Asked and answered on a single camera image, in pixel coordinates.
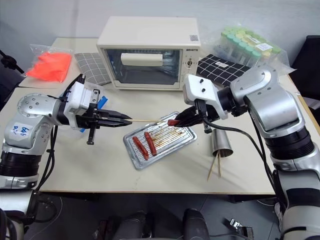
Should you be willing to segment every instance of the wooden skewer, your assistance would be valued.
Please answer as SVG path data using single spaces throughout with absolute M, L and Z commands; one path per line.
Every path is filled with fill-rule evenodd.
M 214 169 L 217 155 L 215 155 L 214 158 L 213 158 L 213 161 L 212 161 L 212 164 L 211 164 L 211 168 L 210 168 L 210 171 L 209 171 L 209 174 L 208 174 L 208 178 L 206 179 L 207 181 L 209 181 L 210 176 L 211 176 L 211 173 L 212 173 L 212 170 Z
M 167 123 L 168 121 L 163 120 L 145 120 L 145 119 L 124 119 L 129 122 L 143 122 L 143 123 Z
M 220 150 L 218 150 L 218 165 L 219 165 L 219 178 L 222 177 L 221 165 L 220 165 Z

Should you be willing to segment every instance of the white table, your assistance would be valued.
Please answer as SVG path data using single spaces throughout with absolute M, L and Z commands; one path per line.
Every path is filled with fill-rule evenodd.
M 58 38 L 54 45 L 68 48 L 73 41 L 76 46 L 75 52 L 79 53 L 93 52 L 96 40 Z M 65 84 L 73 80 L 71 76 L 77 76 L 79 73 L 77 67 L 71 68 Z M 294 93 L 312 140 L 320 145 L 320 136 L 317 132 L 319 126 L 313 124 L 313 120 L 302 106 L 296 94 L 296 87 L 288 76 L 282 76 L 279 80 L 285 89 Z M 63 85 L 60 83 L 51 88 L 41 88 L 41 85 L 34 82 L 33 87 L 37 89 L 17 88 L 14 91 L 7 105 L 0 112 L 0 138 L 3 138 L 4 126 L 15 114 L 17 102 L 21 97 L 34 92 L 58 96 L 63 91 Z M 109 98 L 104 109 L 116 110 L 136 119 L 157 119 L 189 107 L 184 103 L 183 94 L 180 91 L 118 90 L 111 84 L 105 85 L 104 88 L 103 94 Z M 237 118 L 230 115 L 227 120 L 218 120 L 215 123 L 240 128 L 251 134 L 257 141 L 248 113 Z M 213 157 L 210 135 L 204 134 L 202 124 L 192 127 L 198 137 L 195 142 L 143 170 L 136 170 L 123 143 L 123 136 L 144 124 L 137 122 L 125 127 L 101 127 L 96 131 L 93 146 L 86 144 L 88 130 L 80 133 L 71 130 L 68 126 L 59 127 L 63 130 L 58 131 L 55 144 L 55 168 L 42 186 L 42 191 L 247 195 L 274 193 L 258 153 L 245 136 L 236 132 L 228 132 L 234 153 L 230 157 L 221 159 L 222 177 L 218 177 L 217 168 L 215 168 L 210 180 L 207 181 Z M 273 168 L 267 148 L 266 152 L 268 164 Z M 45 153 L 40 162 L 40 175 L 47 158 L 48 154 Z

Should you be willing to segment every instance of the baking tray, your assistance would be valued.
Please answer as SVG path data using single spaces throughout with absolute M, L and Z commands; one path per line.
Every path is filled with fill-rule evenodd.
M 160 118 L 160 120 L 167 121 L 169 119 L 175 119 L 178 114 L 179 112 L 177 111 L 172 112 L 169 115 Z M 149 132 L 157 152 L 156 156 L 152 156 L 144 132 Z M 133 137 L 137 137 L 145 149 L 147 149 L 149 154 L 148 160 L 145 160 L 144 156 L 135 145 L 132 140 Z M 135 168 L 141 170 L 160 160 L 164 156 L 192 143 L 196 139 L 197 135 L 190 127 L 174 127 L 168 126 L 166 122 L 158 122 L 147 124 L 128 133 L 123 137 L 123 142 Z

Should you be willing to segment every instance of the black grid mat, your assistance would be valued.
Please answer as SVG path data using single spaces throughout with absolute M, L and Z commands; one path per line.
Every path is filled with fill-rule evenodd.
M 98 85 L 111 82 L 99 53 L 76 53 L 74 57 L 86 81 Z
M 199 61 L 196 72 L 204 78 L 210 79 L 213 83 L 226 87 L 248 69 L 250 69 L 248 66 L 243 66 L 209 54 Z

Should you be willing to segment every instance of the oven door handle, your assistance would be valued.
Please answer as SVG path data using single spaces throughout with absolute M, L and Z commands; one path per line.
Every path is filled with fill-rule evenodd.
M 162 54 L 121 53 L 121 62 L 125 66 L 160 67 L 163 65 Z

